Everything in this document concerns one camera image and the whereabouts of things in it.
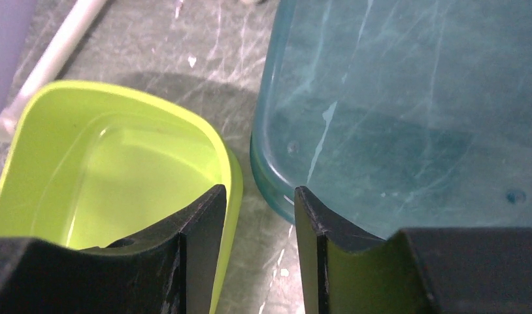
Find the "yellow-green plastic bin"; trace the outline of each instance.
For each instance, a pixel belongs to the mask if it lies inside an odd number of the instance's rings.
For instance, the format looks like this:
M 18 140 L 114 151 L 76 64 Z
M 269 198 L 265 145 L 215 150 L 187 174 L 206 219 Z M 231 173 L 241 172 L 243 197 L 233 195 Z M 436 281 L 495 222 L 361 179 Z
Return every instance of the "yellow-green plastic bin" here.
M 0 180 L 0 236 L 106 247 L 171 215 L 215 184 L 227 190 L 214 313 L 242 198 L 237 159 L 194 113 L 98 82 L 58 81 L 18 122 Z

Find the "white pipe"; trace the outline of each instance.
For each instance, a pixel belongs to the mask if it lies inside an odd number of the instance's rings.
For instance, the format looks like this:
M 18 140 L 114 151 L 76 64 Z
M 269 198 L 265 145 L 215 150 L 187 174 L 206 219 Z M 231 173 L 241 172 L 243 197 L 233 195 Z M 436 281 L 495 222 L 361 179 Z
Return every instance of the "white pipe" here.
M 0 124 L 11 140 L 27 102 L 45 84 L 53 81 L 87 32 L 107 0 L 78 0 L 28 76 L 14 101 L 0 114 Z

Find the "gray floor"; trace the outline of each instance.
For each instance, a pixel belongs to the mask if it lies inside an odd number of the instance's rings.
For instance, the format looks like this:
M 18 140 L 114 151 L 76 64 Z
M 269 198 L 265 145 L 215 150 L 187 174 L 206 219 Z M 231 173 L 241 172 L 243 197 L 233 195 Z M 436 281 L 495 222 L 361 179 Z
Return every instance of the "gray floor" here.
M 35 66 L 74 0 L 39 0 L 11 95 Z M 278 1 L 109 1 L 62 73 L 163 97 L 207 119 L 241 163 L 245 191 L 218 313 L 304 313 L 294 228 L 268 208 L 248 146 Z M 193 67 L 189 60 L 196 60 Z M 8 147 L 0 145 L 0 172 Z

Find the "teal plastic lid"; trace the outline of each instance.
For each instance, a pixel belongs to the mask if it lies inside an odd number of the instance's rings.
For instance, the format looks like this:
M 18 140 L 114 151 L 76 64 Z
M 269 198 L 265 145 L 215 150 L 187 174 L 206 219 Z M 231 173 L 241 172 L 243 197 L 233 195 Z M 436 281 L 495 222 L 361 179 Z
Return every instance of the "teal plastic lid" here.
M 532 1 L 282 0 L 251 162 L 290 222 L 532 226 Z

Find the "speckled tabletop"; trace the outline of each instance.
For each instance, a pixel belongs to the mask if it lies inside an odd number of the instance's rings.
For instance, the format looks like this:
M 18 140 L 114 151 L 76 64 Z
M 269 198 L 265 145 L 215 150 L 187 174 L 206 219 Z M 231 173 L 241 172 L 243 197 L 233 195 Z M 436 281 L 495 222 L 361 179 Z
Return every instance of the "speckled tabletop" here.
M 75 0 L 39 0 L 11 95 Z M 237 155 L 244 197 L 217 313 L 304 313 L 295 229 L 263 200 L 249 139 L 278 1 L 110 0 L 61 77 L 144 90 L 214 125 Z M 8 151 L 0 144 L 0 172 Z

